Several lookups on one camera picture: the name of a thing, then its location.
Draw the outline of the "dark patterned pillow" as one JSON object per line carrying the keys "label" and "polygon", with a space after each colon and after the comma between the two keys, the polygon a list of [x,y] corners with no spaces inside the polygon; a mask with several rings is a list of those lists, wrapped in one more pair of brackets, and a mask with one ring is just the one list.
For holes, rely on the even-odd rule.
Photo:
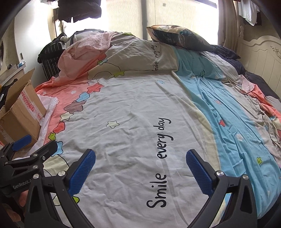
{"label": "dark patterned pillow", "polygon": [[193,51],[213,51],[214,47],[197,33],[176,25],[153,25],[146,27],[151,39]]}

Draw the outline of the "brown cardboard box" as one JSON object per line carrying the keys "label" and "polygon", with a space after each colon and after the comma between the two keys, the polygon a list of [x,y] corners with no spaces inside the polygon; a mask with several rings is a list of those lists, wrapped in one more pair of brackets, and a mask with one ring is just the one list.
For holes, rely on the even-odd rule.
{"label": "brown cardboard box", "polygon": [[30,70],[17,80],[9,89],[4,106],[1,108],[1,143],[15,142],[27,135],[31,136],[33,146],[39,138],[40,122],[46,109],[35,92]]}

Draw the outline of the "pink crumpled blanket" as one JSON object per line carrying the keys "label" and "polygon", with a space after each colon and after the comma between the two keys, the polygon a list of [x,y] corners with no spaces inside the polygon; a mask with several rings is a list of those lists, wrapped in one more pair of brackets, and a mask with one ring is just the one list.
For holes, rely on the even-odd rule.
{"label": "pink crumpled blanket", "polygon": [[118,34],[112,31],[84,31],[71,36],[73,44],[69,45],[59,58],[60,73],[57,81],[69,82],[80,77],[88,65],[109,49],[111,40]]}

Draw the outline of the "cartoon printed bed sheet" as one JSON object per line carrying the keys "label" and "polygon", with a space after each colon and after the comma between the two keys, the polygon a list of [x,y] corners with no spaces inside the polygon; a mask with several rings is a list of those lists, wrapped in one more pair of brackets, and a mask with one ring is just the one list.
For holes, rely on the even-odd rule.
{"label": "cartoon printed bed sheet", "polygon": [[195,149],[215,170],[248,175],[264,216],[280,195],[280,166],[216,73],[202,52],[115,35],[80,77],[36,87],[59,101],[47,174],[92,149],[75,201],[94,227],[187,227],[208,198],[185,161]]}

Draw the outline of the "white dresser desk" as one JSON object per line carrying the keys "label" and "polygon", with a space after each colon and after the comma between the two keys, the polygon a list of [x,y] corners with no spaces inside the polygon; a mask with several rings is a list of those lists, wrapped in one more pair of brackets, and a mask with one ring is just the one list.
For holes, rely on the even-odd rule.
{"label": "white dresser desk", "polygon": [[24,68],[26,67],[25,61],[18,65],[13,65],[10,69],[7,69],[1,74],[1,86],[7,86],[11,84],[14,79],[20,79],[25,73]]}

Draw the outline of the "black striped suitcase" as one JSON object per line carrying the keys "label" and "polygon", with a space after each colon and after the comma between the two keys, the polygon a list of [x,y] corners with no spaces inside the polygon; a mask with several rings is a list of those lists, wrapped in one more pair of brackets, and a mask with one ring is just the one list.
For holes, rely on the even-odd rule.
{"label": "black striped suitcase", "polygon": [[66,49],[65,41],[62,41],[61,38],[65,36],[65,33],[61,33],[38,54],[37,62],[42,65],[44,75],[48,81],[53,76],[58,76],[60,72],[58,62],[63,51]]}

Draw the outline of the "white plastic bag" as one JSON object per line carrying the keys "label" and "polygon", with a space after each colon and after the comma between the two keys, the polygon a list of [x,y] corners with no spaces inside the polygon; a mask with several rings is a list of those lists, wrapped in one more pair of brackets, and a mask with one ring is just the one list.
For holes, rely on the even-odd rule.
{"label": "white plastic bag", "polygon": [[38,96],[47,112],[43,120],[40,122],[41,129],[40,129],[38,141],[28,151],[27,153],[28,155],[31,155],[37,149],[41,148],[44,145],[51,116],[56,108],[57,103],[59,102],[57,97],[50,97],[45,95],[38,95]]}

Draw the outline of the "clothes pile on bed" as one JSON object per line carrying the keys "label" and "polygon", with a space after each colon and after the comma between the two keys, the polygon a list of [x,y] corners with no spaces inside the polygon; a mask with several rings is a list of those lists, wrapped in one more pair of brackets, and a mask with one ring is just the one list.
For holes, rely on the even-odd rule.
{"label": "clothes pile on bed", "polygon": [[266,96],[246,75],[239,74],[244,67],[237,60],[239,56],[234,51],[220,45],[210,45],[202,55],[215,67],[216,81],[221,81],[235,98],[242,113],[249,117],[250,125],[258,131],[259,140],[265,143],[280,166],[280,111],[271,103],[278,99]]}

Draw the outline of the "cream bed headboard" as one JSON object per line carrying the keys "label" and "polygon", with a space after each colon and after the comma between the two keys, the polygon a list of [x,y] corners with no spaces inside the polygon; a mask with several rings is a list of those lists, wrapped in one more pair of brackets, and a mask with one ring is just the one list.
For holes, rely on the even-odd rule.
{"label": "cream bed headboard", "polygon": [[239,38],[237,54],[247,71],[261,76],[269,87],[280,96],[281,57],[280,39],[273,36],[261,36],[246,41]]}

